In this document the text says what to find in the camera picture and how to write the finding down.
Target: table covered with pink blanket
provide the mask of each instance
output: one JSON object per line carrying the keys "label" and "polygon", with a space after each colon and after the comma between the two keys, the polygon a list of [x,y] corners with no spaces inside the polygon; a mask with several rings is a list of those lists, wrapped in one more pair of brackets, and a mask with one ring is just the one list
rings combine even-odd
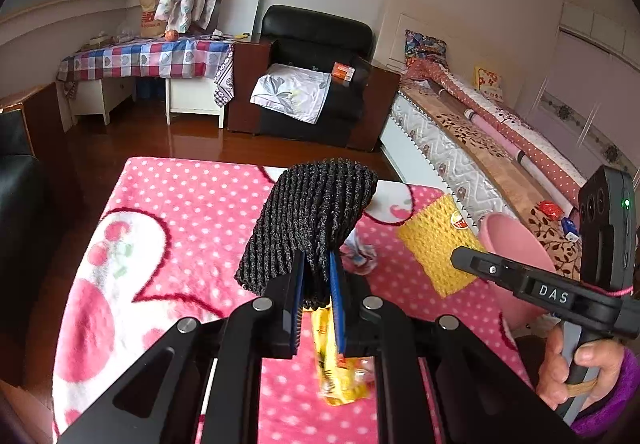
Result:
{"label": "table covered with pink blanket", "polygon": [[[179,318],[228,316],[253,299],[234,280],[244,246],[282,170],[137,157],[126,162],[82,259],[63,317],[53,377],[59,435]],[[380,181],[356,226],[372,245],[372,292],[409,315],[450,313],[524,380],[526,373],[488,285],[440,298],[396,236],[440,189]],[[319,395],[308,315],[292,361],[265,360],[260,443],[374,443],[376,403],[332,407]]]}

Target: wooden armrest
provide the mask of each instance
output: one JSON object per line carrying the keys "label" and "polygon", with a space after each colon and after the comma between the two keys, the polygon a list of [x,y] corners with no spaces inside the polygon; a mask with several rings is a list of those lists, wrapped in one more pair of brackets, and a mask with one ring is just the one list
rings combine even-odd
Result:
{"label": "wooden armrest", "polygon": [[230,131],[258,133],[260,106],[251,103],[255,83],[269,68],[273,41],[252,37],[234,44],[234,97],[226,119]]}
{"label": "wooden armrest", "polygon": [[386,117],[398,91],[400,74],[392,72],[377,62],[368,62],[369,78],[362,92],[364,113],[351,130],[347,147],[373,151]]}

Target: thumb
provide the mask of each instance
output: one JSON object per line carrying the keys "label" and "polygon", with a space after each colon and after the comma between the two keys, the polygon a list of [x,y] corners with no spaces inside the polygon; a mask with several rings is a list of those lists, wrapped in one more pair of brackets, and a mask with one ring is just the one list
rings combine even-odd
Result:
{"label": "thumb", "polygon": [[600,369],[598,380],[582,406],[583,410],[613,390],[618,382],[624,357],[625,347],[613,340],[594,341],[578,348],[575,352],[576,364]]}

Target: orange box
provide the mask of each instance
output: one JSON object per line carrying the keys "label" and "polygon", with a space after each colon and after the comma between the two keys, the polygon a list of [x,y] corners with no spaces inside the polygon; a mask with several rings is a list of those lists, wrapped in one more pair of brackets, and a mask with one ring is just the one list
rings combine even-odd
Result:
{"label": "orange box", "polygon": [[341,62],[336,62],[334,64],[334,69],[332,70],[331,75],[349,81],[353,78],[353,74],[355,73],[355,71],[356,69],[352,66],[347,66],[346,64],[342,64]]}

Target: purple sleeve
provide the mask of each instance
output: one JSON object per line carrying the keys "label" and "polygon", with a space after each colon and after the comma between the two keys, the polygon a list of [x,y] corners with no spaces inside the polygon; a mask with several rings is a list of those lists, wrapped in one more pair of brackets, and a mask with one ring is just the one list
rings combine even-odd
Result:
{"label": "purple sleeve", "polygon": [[576,420],[571,428],[581,437],[593,437],[605,432],[620,416],[626,403],[640,386],[640,364],[631,350],[625,348],[620,376],[613,388],[609,402],[600,410]]}

